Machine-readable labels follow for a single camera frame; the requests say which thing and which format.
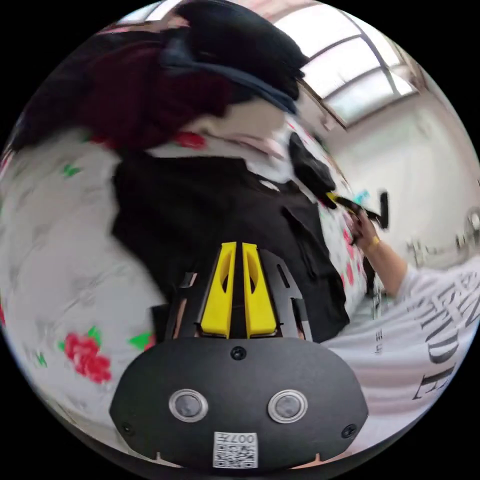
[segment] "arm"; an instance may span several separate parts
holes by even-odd
[[[403,286],[409,266],[394,250],[379,240],[374,225],[364,211],[359,217],[352,217],[352,233],[359,237],[358,247],[363,251],[376,274],[380,278],[386,292],[396,297]]]
[[[382,241],[372,244],[364,254],[383,283],[386,292],[396,297],[408,271],[407,262]]]

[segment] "gold bracelet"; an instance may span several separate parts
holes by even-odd
[[[366,251],[371,254],[378,247],[379,243],[380,239],[377,236],[374,236]]]

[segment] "hand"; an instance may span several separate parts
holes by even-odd
[[[377,236],[377,230],[364,210],[361,210],[358,216],[353,213],[350,213],[350,216],[352,220],[351,234],[358,238],[356,244],[365,253]]]

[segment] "qr code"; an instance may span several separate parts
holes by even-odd
[[[258,468],[257,434],[216,431],[213,441],[213,466],[218,469]]]

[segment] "black cloth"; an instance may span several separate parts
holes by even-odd
[[[325,206],[336,209],[337,205],[328,198],[327,193],[333,192],[336,185],[329,168],[318,161],[305,147],[299,135],[293,132],[288,142],[288,155],[295,176],[300,180]]]
[[[253,243],[282,258],[322,342],[349,322],[316,204],[289,182],[260,183],[240,158],[154,158],[119,150],[112,234],[148,269],[171,302],[186,272],[199,271],[222,242]]]
[[[40,85],[26,105],[11,148],[18,152],[40,143],[58,130],[78,126],[76,111],[91,87],[88,66],[95,59],[138,42],[170,39],[165,33],[127,31],[94,35],[70,54]]]
[[[294,100],[308,58],[285,32],[254,11],[224,0],[192,0],[175,13],[189,23],[197,62],[247,72]]]

